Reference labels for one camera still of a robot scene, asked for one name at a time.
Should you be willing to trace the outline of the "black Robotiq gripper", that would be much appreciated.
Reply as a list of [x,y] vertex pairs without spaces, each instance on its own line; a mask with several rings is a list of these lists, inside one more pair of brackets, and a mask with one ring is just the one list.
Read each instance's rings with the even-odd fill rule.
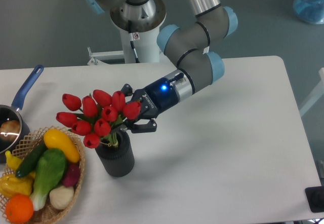
[[[157,123],[154,119],[180,101],[175,86],[177,80],[177,78],[160,78],[146,87],[135,91],[131,85],[124,84],[120,91],[124,94],[126,100],[141,103],[140,113],[134,120],[127,119],[113,128],[111,133],[116,133],[117,131],[126,132],[127,130],[130,130],[132,133],[155,132]],[[149,121],[146,124],[136,124],[137,121],[142,119]]]

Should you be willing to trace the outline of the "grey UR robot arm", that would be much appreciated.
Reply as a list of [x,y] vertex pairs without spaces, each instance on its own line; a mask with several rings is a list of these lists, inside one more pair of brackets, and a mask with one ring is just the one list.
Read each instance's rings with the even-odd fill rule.
[[154,132],[155,118],[224,75],[219,55],[208,50],[211,43],[232,34],[237,16],[220,0],[189,0],[196,22],[187,29],[163,26],[166,8],[162,0],[86,0],[97,14],[109,13],[120,31],[123,49],[90,53],[92,60],[123,58],[125,63],[155,63],[165,55],[175,71],[143,89],[124,85],[122,91],[142,104],[139,115],[117,125],[117,130]]

